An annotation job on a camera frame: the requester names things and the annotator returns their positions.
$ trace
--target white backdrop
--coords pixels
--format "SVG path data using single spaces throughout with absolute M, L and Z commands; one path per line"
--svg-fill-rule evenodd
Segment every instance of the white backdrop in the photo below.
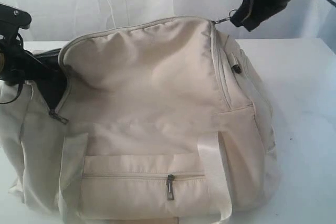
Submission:
M 79 35 L 154 19 L 191 15 L 218 19 L 242 0 L 0 0 L 28 11 L 26 40 L 71 40 Z M 236 38 L 321 37 L 336 51 L 336 8 L 325 0 L 293 0 L 287 9 L 249 33 L 229 22 L 221 31 Z

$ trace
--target white surface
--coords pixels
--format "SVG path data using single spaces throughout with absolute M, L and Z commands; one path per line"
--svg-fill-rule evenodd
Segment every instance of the white surface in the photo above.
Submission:
M 190 15 L 219 19 L 243 0 L 2 0 L 28 11 L 33 22 L 25 40 L 71 40 L 115 27 L 139 25 L 162 17 Z M 288 7 L 253 32 L 230 22 L 218 28 L 235 38 L 322 37 L 333 46 L 336 8 L 325 0 L 293 0 Z
M 234 224 L 334 223 L 336 210 L 336 55 L 320 39 L 239 40 L 274 105 L 283 177 L 272 200 L 235 214 Z M 26 42 L 53 49 L 64 42 Z M 55 224 L 7 194 L 15 173 L 0 150 L 0 223 Z M 205 224 L 218 216 L 182 218 Z

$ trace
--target zipper pull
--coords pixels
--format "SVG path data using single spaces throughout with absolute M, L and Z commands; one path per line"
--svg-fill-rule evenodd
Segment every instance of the zipper pull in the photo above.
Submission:
M 63 118 L 62 116 L 58 115 L 55 110 L 49 110 L 49 115 L 52 119 L 57 120 L 58 122 L 61 122 L 62 124 L 67 124 L 69 122 L 68 119 Z
M 174 190 L 173 190 L 173 180 L 175 179 L 175 176 L 172 174 L 168 175 L 167 178 L 167 200 L 174 200 Z

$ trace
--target front pocket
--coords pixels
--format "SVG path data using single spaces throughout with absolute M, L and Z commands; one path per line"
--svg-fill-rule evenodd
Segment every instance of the front pocket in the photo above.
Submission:
M 125 220 L 216 212 L 196 157 L 199 159 L 198 154 L 87 156 L 80 213 L 88 219 Z M 101 169 L 94 168 L 98 163 Z

